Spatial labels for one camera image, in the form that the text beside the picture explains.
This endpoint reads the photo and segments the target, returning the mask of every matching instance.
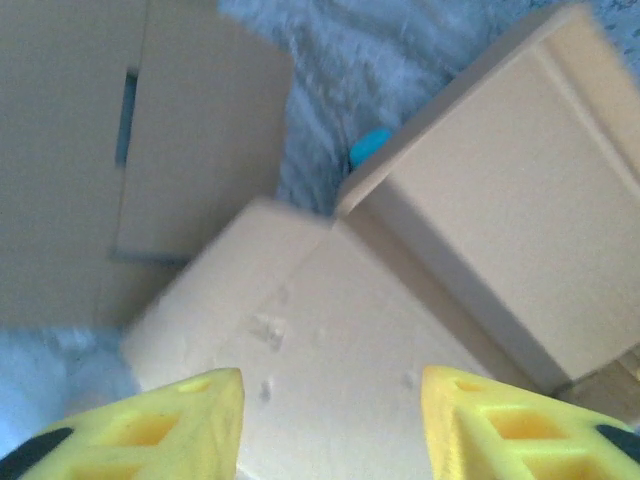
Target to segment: cardboard box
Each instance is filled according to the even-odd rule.
[[[275,193],[292,74],[211,2],[149,3],[119,250],[193,256]]]
[[[3,7],[3,325],[125,323],[180,271],[180,254],[275,190],[291,60],[214,2],[147,3]],[[136,71],[123,168],[123,88]]]
[[[534,13],[350,177],[544,391],[640,341],[640,96],[585,6]]]
[[[429,478],[424,365],[532,385],[422,275],[426,306],[341,222],[253,203],[133,326],[123,352],[143,390],[240,367],[238,464],[250,478]]]

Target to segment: cardboard surface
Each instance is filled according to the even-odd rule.
[[[291,60],[215,2],[147,3],[0,8],[3,325],[124,323],[180,270],[162,253],[190,258],[275,189]],[[140,80],[125,172],[128,70]],[[134,240],[125,252],[120,227]]]
[[[211,2],[152,0],[119,250],[197,254],[279,178],[291,59]]]
[[[130,322],[180,271],[98,258],[5,255],[0,319],[7,327]]]
[[[435,281],[421,286],[433,310],[342,224],[253,204],[148,310],[123,351],[144,390],[240,367],[239,467],[251,478],[428,477],[424,365],[531,384]]]
[[[114,149],[144,5],[2,6],[0,262],[44,251],[106,255],[113,245],[123,183]]]
[[[545,391],[640,341],[640,97],[582,6],[505,35],[357,172],[389,230]]]
[[[640,427],[640,346],[572,385],[558,398]]]

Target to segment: blue object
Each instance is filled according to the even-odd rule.
[[[356,142],[349,152],[349,161],[351,168],[355,170],[371,155],[376,153],[391,138],[391,130],[387,128],[378,128],[367,133],[364,137]]]

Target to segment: black tip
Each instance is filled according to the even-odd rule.
[[[611,425],[598,425],[596,430],[607,440],[613,443],[619,450],[640,464],[640,436]]]
[[[72,428],[65,427],[30,438],[0,460],[0,478],[18,480],[72,433]]]

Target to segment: box flap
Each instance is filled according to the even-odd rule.
[[[0,252],[106,255],[113,245],[123,184],[114,150],[144,8],[2,6]]]
[[[291,59],[202,2],[149,3],[117,248],[193,255],[279,178]]]

